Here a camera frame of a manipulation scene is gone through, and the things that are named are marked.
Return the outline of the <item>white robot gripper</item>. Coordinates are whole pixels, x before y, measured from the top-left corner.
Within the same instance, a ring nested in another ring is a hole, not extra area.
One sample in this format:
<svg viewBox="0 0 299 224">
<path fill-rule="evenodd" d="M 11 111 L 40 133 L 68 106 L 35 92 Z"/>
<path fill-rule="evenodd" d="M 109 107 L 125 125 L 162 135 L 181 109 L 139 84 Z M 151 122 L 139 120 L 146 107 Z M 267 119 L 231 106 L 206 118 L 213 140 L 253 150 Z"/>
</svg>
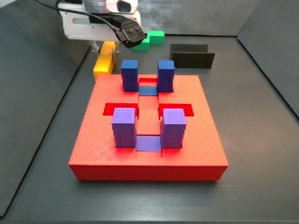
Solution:
<svg viewBox="0 0 299 224">
<path fill-rule="evenodd" d="M 138 0 L 64 0 L 58 7 L 67 38 L 91 41 L 95 54 L 98 41 L 117 41 L 114 55 L 121 53 L 121 42 L 143 41 Z"/>
</svg>

